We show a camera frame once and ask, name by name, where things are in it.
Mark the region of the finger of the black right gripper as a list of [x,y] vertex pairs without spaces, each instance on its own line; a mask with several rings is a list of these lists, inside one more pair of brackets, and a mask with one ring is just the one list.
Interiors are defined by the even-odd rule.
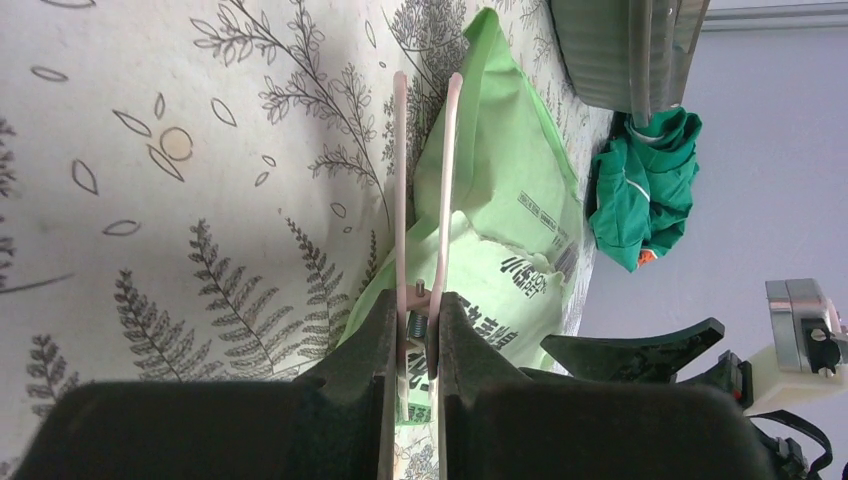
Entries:
[[669,383],[679,370],[721,341],[724,334],[724,325],[710,317],[653,337],[549,335],[541,341],[541,347],[578,380]]

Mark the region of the green cat litter bag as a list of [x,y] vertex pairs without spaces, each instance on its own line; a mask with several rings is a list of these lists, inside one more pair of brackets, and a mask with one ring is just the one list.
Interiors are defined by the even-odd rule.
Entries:
[[497,13],[481,10],[464,35],[446,288],[504,358],[544,369],[583,240],[578,182]]

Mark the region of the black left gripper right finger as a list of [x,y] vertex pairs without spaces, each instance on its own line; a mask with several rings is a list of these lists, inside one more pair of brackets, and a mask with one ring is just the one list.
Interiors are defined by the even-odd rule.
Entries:
[[529,378],[474,330],[455,292],[442,296],[436,336],[439,475],[504,479],[517,444],[507,408]]

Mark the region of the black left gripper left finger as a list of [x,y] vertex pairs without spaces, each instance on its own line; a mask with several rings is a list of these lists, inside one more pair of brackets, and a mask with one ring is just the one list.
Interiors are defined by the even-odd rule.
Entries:
[[300,375],[293,479],[390,479],[397,373],[397,293],[382,291],[360,328]]

